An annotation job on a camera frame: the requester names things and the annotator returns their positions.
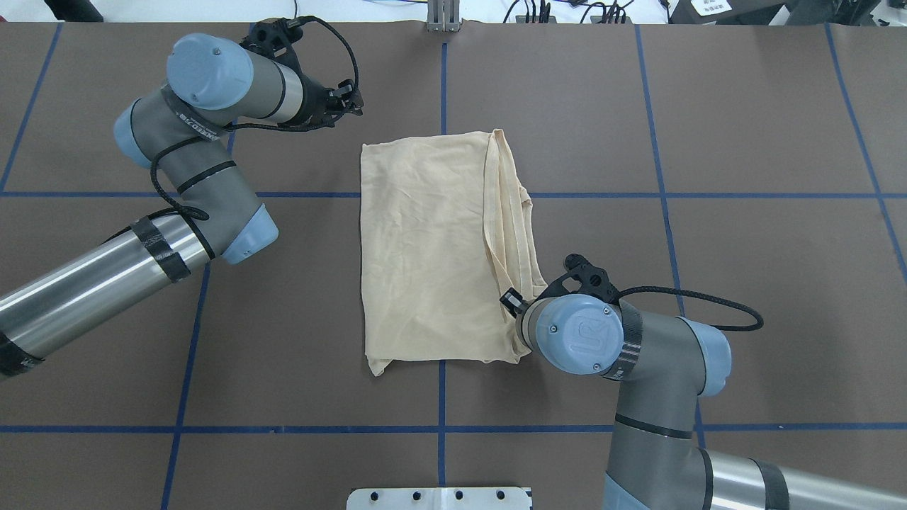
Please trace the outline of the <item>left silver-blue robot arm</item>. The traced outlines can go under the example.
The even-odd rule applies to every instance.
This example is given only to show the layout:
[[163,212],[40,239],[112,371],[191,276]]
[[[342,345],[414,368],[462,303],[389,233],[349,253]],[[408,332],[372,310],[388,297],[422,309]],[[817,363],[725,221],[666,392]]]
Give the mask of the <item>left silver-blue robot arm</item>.
[[208,262],[238,264],[276,241],[278,228],[225,139],[245,129],[331,128],[364,105],[348,42],[349,79],[327,87],[302,71],[293,48],[301,23],[256,23],[240,42],[190,33],[174,43],[162,85],[113,129],[165,206],[2,297],[3,380]]

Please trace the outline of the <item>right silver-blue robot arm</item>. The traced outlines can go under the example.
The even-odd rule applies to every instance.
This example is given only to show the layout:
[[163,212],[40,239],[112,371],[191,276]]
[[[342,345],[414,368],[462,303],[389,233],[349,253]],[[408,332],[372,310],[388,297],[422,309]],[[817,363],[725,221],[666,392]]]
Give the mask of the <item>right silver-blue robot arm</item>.
[[686,317],[586,294],[501,297],[517,336],[553,367],[619,382],[606,509],[903,509],[895,494],[694,444],[700,397],[723,389],[728,339]]

